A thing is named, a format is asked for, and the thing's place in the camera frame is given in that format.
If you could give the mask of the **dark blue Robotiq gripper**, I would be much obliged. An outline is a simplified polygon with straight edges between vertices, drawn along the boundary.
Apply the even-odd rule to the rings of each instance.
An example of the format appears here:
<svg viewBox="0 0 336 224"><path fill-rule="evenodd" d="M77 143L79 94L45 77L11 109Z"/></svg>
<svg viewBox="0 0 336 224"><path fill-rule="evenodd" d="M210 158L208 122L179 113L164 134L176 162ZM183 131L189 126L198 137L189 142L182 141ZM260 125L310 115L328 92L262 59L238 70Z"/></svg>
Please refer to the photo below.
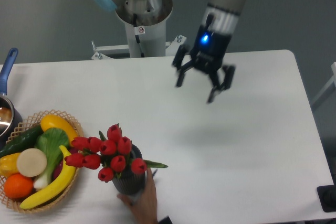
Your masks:
<svg viewBox="0 0 336 224"><path fill-rule="evenodd" d="M212 82L213 87L209 93L207 103L212 103L218 94L230 89L236 66L222 66L222 63L231 38L231 35L223 35L210 31L205 25L200 25L192 50L190 51L188 45L180 45L172 62L172 66L176 67L176 72L179 75L176 87L181 87L185 73L189 69L195 68L208 74ZM191 59L183 65L183 59L189 53ZM219 81L219 68L224 74L223 82Z"/></svg>

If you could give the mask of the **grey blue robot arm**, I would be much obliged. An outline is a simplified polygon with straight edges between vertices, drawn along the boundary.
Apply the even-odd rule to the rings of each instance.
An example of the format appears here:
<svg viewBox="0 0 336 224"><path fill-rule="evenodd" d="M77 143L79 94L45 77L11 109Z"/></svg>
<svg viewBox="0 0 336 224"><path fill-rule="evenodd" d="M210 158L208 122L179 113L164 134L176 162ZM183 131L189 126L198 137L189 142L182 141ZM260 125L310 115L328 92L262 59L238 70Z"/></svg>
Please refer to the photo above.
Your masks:
<svg viewBox="0 0 336 224"><path fill-rule="evenodd" d="M100 8L115 12L124 22L130 57L165 55L165 23L172 12L172 0L94 1ZM208 75L212 82L208 101L213 102L216 95L232 84L235 67L223 64L223 58L246 0L207 1L193 47L180 45L172 65L179 75L177 87L183 84L190 69Z"/></svg>

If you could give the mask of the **person's hand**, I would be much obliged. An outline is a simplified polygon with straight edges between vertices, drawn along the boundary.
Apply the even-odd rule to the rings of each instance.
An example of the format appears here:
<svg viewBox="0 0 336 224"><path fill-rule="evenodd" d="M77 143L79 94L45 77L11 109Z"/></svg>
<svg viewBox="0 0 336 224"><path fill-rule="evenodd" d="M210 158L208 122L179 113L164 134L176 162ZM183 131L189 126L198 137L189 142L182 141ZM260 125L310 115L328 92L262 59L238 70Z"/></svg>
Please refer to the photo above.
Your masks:
<svg viewBox="0 0 336 224"><path fill-rule="evenodd" d="M150 168L146 170L147 178L145 188L136 202L133 202L130 197L123 194L117 194L119 198L131 211L136 223L149 224L159 223L157 214L157 195L156 186Z"/></svg>

